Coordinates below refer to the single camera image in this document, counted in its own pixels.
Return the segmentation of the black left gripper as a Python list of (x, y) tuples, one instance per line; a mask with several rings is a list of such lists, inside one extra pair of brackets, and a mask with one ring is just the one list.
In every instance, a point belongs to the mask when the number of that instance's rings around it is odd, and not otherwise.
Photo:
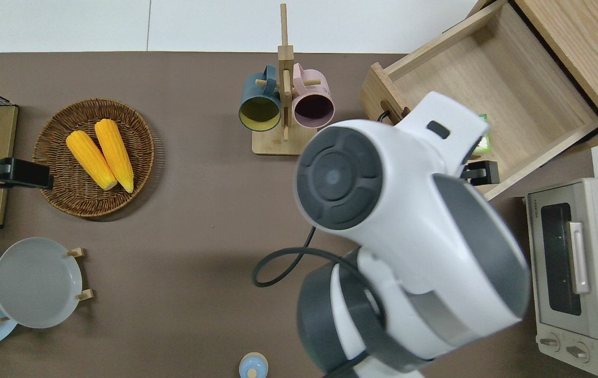
[(0, 160), (0, 189), (10, 187), (34, 187), (50, 191), (54, 176), (46, 165), (32, 161), (6, 157)]

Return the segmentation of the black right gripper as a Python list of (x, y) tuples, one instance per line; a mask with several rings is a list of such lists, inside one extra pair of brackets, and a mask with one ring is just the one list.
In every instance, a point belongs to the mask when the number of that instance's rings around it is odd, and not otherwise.
[(491, 160), (472, 161), (464, 166), (460, 178), (472, 186), (500, 184), (498, 163)]

